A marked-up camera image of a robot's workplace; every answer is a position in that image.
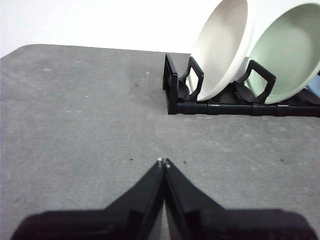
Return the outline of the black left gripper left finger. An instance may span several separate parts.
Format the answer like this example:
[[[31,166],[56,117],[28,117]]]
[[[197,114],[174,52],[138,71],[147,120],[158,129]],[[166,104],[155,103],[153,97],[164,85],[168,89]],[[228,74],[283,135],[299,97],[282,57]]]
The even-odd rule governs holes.
[[[26,217],[13,240],[146,240],[162,207],[161,160],[104,209],[46,211]]]

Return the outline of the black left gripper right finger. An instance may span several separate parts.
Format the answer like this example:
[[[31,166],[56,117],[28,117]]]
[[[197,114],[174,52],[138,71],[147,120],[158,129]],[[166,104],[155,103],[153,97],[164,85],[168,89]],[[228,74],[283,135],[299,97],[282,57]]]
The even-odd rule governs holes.
[[[307,219],[282,209],[227,209],[164,161],[170,236],[181,240],[315,240]]]

